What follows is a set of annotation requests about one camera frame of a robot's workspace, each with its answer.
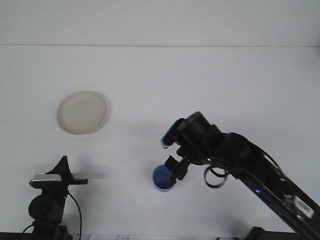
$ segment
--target blue cup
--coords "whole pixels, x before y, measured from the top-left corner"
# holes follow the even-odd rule
[[[174,186],[175,183],[170,179],[170,176],[170,170],[163,164],[154,169],[152,180],[159,191],[168,192]]]

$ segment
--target white backdrop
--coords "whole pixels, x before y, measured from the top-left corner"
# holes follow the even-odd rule
[[[166,193],[153,169],[176,156],[160,139],[178,118],[201,111],[270,153],[313,200],[320,148],[320,49],[316,47],[0,46],[0,231],[32,223],[29,186],[67,155],[76,177],[85,234],[245,236],[252,226],[290,231],[240,181],[221,189],[203,166]],[[96,132],[72,135],[57,122],[69,94],[104,95],[108,119]],[[79,230],[75,204],[63,223]]]
[[[0,44],[320,46],[319,0],[0,0]]]

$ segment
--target camera mount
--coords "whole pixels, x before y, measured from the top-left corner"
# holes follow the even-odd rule
[[[64,213],[69,185],[86,185],[87,178],[74,178],[69,169],[67,156],[63,156],[53,170],[36,175],[29,183],[42,189],[41,195],[29,205],[29,215],[34,219],[34,240],[72,240],[67,226],[60,225]]]

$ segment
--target white plate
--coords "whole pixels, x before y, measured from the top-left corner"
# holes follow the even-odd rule
[[[94,91],[78,91],[60,105],[57,120],[71,134],[89,134],[104,122],[107,115],[105,100]]]

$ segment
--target robotic arm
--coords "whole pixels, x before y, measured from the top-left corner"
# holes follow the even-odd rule
[[[261,148],[237,133],[223,133],[196,112],[180,118],[161,140],[166,149],[179,145],[177,154],[165,162],[174,183],[182,180],[190,164],[209,165],[211,171],[226,180],[228,175],[241,180],[257,197],[289,225],[301,238],[320,240],[320,207],[281,171],[277,163]],[[214,171],[224,170],[224,174]],[[211,188],[219,185],[206,184]]]

